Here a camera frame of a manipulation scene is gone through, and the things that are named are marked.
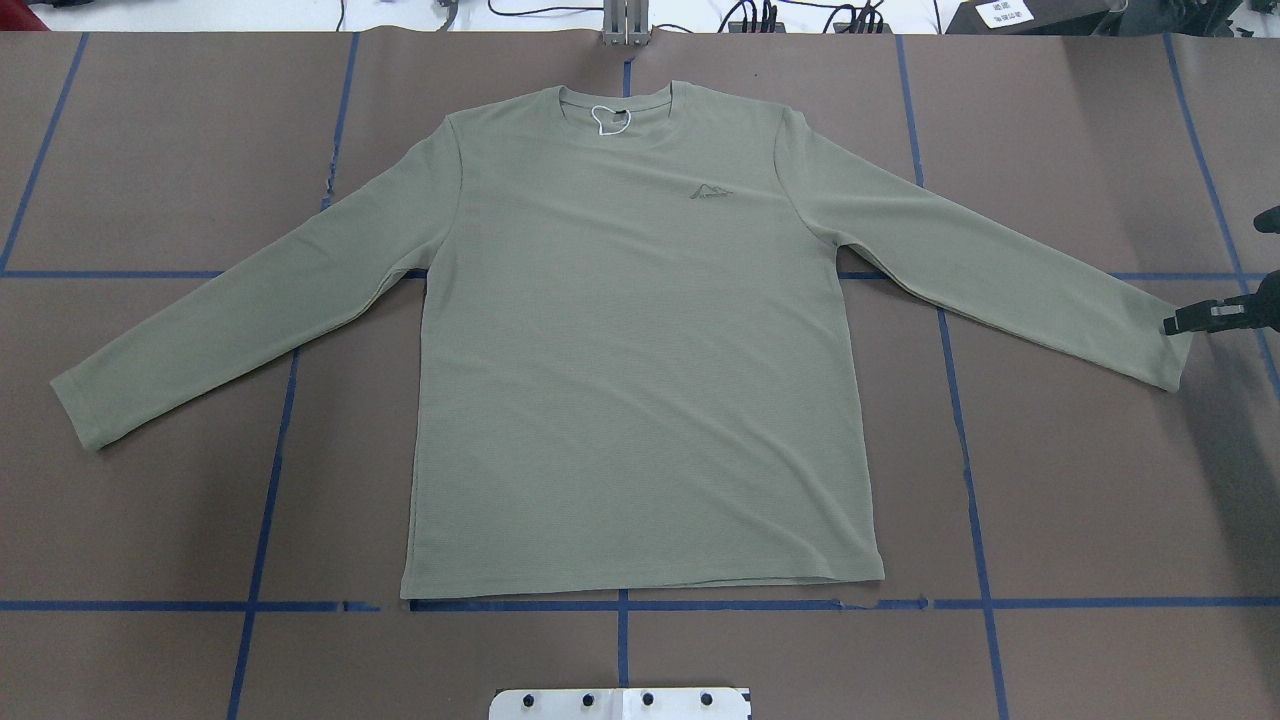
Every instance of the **shirt body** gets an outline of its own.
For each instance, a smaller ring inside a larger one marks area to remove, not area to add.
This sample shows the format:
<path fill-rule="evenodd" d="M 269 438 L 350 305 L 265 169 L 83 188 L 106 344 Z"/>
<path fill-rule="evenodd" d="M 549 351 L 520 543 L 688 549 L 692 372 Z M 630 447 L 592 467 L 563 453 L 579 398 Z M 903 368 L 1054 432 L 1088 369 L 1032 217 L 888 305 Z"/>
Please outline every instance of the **shirt body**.
<path fill-rule="evenodd" d="M 54 387 L 101 447 L 428 268 L 402 597 L 881 579 L 845 245 L 931 302 L 1178 387 L 1170 304 L 790 108 L 681 81 L 453 113 Z"/>

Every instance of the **shirt sleeve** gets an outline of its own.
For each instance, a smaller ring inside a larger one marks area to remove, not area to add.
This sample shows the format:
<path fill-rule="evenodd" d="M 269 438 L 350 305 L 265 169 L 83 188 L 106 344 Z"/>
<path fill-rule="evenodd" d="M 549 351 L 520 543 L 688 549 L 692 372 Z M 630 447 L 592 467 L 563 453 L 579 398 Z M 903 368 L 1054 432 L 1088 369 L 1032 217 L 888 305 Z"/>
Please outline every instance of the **shirt sleeve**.
<path fill-rule="evenodd" d="M 445 118 L 361 188 L 54 378 L 81 445 L 99 450 L 360 316 L 430 266 L 461 183 Z"/>
<path fill-rule="evenodd" d="M 849 152 L 783 110 L 783 191 L 809 231 L 928 302 L 1174 392 L 1192 336 L 1175 306 Z"/>

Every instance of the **cable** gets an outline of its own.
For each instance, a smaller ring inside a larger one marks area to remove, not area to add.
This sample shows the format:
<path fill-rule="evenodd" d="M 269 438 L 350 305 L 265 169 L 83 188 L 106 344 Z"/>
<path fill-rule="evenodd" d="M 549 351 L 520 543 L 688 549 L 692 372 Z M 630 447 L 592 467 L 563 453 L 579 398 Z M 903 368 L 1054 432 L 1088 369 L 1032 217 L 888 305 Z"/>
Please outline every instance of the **cable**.
<path fill-rule="evenodd" d="M 444 24 L 435 28 L 435 32 L 448 32 L 453 27 L 453 20 L 458 19 L 458 0 L 440 0 L 440 4 L 449 8 L 449 17 L 444 19 Z"/>
<path fill-rule="evenodd" d="M 754 19 L 755 18 L 755 0 L 737 0 L 737 3 L 733 3 L 733 6 L 730 8 L 727 13 L 724 13 L 724 19 L 721 20 L 721 26 L 716 29 L 716 32 L 724 32 L 724 26 L 728 24 L 728 18 L 733 14 L 733 10 L 736 10 L 739 8 L 742 8 L 742 32 L 748 32 L 748 29 L 746 29 L 746 5 L 748 5 L 748 3 L 750 3 L 750 5 L 751 5 L 751 18 Z"/>
<path fill-rule="evenodd" d="M 858 19 L 855 20 L 858 26 L 856 29 L 854 26 L 849 26 L 845 28 L 845 32 L 855 35 L 879 35 L 884 32 L 884 15 L 879 14 L 879 10 L 877 10 L 877 8 L 879 8 L 883 3 L 884 0 L 879 0 L 872 5 L 870 0 L 867 0 L 867 4 L 863 5 L 863 10 L 858 13 Z"/>
<path fill-rule="evenodd" d="M 831 20 L 836 19 L 836 14 L 840 13 L 841 10 L 849 10 L 850 27 L 852 27 L 852 24 L 858 22 L 858 15 L 856 15 L 858 8 L 854 8 L 849 3 L 845 3 L 844 5 L 836 5 L 836 9 L 832 10 L 829 15 L 827 15 L 827 24 L 822 26 L 823 35 L 827 35 L 827 31 L 831 29 Z"/>
<path fill-rule="evenodd" d="M 803 3 L 801 0 L 776 0 L 776 1 L 786 3 L 788 5 L 808 5 L 809 8 L 822 8 L 824 10 L 831 10 L 841 6 L 841 5 L 823 5 L 820 3 Z"/>
<path fill-rule="evenodd" d="M 489 1 L 489 12 L 493 13 L 493 14 L 495 14 L 495 15 L 502 15 L 504 18 L 517 18 L 517 17 L 521 17 L 521 15 L 534 15 L 536 13 L 549 13 L 552 10 L 573 10 L 573 12 L 596 10 L 596 12 L 600 12 L 600 13 L 604 12 L 604 6 L 600 6 L 600 8 L 585 8 L 582 5 L 556 5 L 554 8 L 539 8 L 536 10 L 521 10 L 518 13 L 507 13 L 507 12 L 503 12 L 503 10 L 494 9 L 493 0 L 488 0 L 488 1 Z"/>
<path fill-rule="evenodd" d="M 778 6 L 771 3 L 771 0 L 764 0 L 764 12 L 760 15 L 763 17 L 760 20 L 760 32 L 776 32 L 774 28 L 778 26 Z"/>

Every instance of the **mountain logo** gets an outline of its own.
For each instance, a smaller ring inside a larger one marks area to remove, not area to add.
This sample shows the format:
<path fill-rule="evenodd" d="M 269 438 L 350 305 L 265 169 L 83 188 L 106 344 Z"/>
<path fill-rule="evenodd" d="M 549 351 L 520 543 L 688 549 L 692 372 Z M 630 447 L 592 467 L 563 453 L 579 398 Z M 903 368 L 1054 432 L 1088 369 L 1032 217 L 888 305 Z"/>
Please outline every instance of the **mountain logo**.
<path fill-rule="evenodd" d="M 700 197 L 728 197 L 730 195 L 733 195 L 733 191 L 724 190 L 718 184 L 703 183 L 698 186 L 698 190 L 695 190 L 689 197 L 690 200 L 698 200 Z"/>

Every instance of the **white label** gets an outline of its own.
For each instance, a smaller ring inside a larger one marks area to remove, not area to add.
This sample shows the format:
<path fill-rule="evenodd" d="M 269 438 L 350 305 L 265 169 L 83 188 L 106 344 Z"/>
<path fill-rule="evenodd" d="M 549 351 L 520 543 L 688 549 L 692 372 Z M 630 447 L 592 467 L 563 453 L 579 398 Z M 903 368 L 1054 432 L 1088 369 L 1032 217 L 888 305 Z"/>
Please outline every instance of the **white label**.
<path fill-rule="evenodd" d="M 998 3 L 975 5 L 974 9 L 978 10 L 982 22 L 987 23 L 989 28 L 1015 26 L 1036 19 L 1023 0 L 1000 0 Z"/>

